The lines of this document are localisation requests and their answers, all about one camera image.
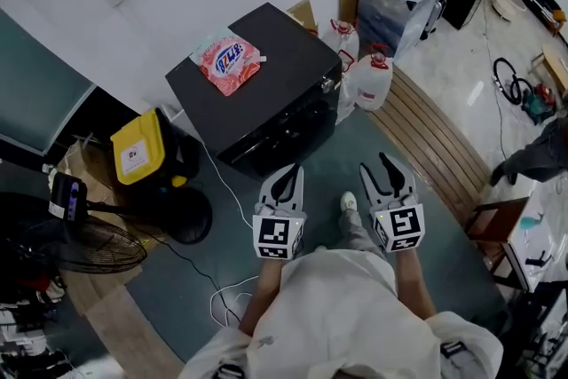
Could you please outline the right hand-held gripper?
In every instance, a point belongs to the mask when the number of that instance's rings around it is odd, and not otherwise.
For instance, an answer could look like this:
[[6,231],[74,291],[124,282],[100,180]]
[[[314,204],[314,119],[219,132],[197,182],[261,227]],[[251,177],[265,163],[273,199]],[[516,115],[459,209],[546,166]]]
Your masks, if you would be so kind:
[[[371,211],[374,230],[385,252],[416,249],[425,235],[423,205],[416,200],[415,179],[411,170],[386,153],[379,153],[390,181],[392,197],[399,199]],[[365,163],[359,165],[359,175],[370,204],[381,204],[382,192]]]

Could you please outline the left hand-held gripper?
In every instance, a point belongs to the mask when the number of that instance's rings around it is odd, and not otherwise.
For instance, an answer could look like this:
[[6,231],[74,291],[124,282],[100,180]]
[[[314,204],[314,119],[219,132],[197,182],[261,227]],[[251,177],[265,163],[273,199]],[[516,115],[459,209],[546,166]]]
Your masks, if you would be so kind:
[[253,216],[253,244],[259,258],[293,258],[303,237],[307,216],[298,210],[278,209],[271,205],[284,202],[291,209],[301,209],[303,199],[302,166],[285,166],[263,182],[259,195],[259,201],[262,203],[257,205],[256,214]]

